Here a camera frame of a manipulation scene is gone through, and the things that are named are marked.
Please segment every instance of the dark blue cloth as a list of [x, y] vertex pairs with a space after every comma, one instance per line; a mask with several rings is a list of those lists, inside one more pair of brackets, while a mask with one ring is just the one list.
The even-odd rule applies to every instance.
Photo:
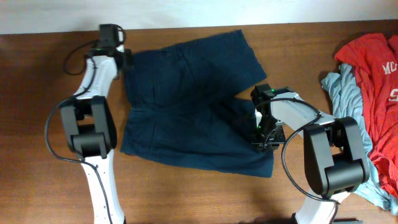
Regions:
[[133, 56], [121, 152], [163, 164], [270, 177], [248, 141], [254, 105], [235, 95], [266, 78], [241, 30]]

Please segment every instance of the red t-shirt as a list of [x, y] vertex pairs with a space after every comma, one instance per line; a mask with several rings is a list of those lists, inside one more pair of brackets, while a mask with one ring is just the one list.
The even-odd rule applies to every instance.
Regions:
[[363, 115], [381, 188], [398, 197], [398, 35], [367, 34], [345, 45], [335, 59], [352, 65], [363, 97]]

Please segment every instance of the white background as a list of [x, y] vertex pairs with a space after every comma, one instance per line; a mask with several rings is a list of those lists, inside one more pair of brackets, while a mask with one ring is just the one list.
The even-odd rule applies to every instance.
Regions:
[[0, 34], [398, 19], [398, 0], [1, 0]]

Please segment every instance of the light blue cloth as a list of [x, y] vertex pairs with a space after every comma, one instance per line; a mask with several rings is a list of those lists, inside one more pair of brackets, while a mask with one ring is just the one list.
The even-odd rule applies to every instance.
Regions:
[[[366, 154], [372, 150], [371, 138], [365, 128], [363, 117], [363, 101], [361, 89], [356, 85], [354, 71], [351, 65], [340, 65], [341, 74], [330, 72], [321, 81], [322, 88], [329, 92], [333, 103], [333, 115], [337, 118], [353, 117], [361, 130], [361, 137]], [[368, 158], [370, 178], [361, 184], [354, 192], [374, 205], [385, 210], [390, 210], [393, 215], [398, 215], [397, 199], [380, 188], [379, 175], [372, 161]]]

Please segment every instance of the wooden table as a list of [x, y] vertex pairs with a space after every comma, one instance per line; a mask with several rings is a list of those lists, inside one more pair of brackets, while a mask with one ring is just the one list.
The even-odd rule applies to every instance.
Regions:
[[[137, 52], [242, 29], [274, 88], [290, 86], [323, 111], [331, 111], [320, 79], [337, 68], [333, 54], [368, 32], [398, 33], [398, 21], [280, 24], [197, 29], [127, 31], [126, 47]], [[62, 72], [62, 62], [76, 46], [97, 32], [0, 36], [0, 223], [92, 223], [86, 177], [80, 165], [56, 160], [45, 148], [44, 122], [50, 109], [74, 93], [82, 76]], [[70, 63], [82, 66], [81, 54]], [[240, 97], [248, 98], [245, 91]], [[108, 103], [121, 142], [130, 106], [123, 80], [115, 81]], [[285, 128], [286, 134], [292, 131]], [[57, 152], [71, 156], [59, 114], [50, 127]], [[287, 163], [297, 182], [308, 188], [303, 171], [302, 139], [292, 141]], [[114, 173], [128, 223], [237, 223], [256, 217], [288, 218], [304, 196], [284, 174], [280, 150], [270, 179], [165, 166], [119, 152]], [[355, 194], [338, 217], [366, 223], [398, 223]]]

